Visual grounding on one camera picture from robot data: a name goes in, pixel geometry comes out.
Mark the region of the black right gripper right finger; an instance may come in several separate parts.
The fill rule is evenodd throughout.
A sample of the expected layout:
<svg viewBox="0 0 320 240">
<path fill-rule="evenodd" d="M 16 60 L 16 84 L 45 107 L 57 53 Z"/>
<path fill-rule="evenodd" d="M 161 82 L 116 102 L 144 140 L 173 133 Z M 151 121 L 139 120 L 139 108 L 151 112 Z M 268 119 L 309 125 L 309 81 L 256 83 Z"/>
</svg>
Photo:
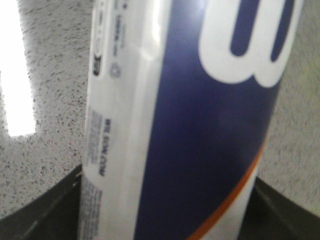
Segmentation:
<svg viewBox="0 0 320 240">
<path fill-rule="evenodd" d="M 320 218 L 257 178 L 243 219 L 243 238 L 318 240 Z"/>
</svg>

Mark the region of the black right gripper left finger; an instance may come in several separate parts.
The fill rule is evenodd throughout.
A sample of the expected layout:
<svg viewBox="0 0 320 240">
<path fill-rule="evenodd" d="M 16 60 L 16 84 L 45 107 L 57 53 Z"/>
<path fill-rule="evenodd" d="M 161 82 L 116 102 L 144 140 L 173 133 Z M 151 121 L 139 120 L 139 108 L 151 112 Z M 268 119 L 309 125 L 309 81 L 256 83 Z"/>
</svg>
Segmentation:
<svg viewBox="0 0 320 240">
<path fill-rule="evenodd" d="M 0 220 L 2 240 L 76 240 L 82 166 L 23 208 Z"/>
</svg>

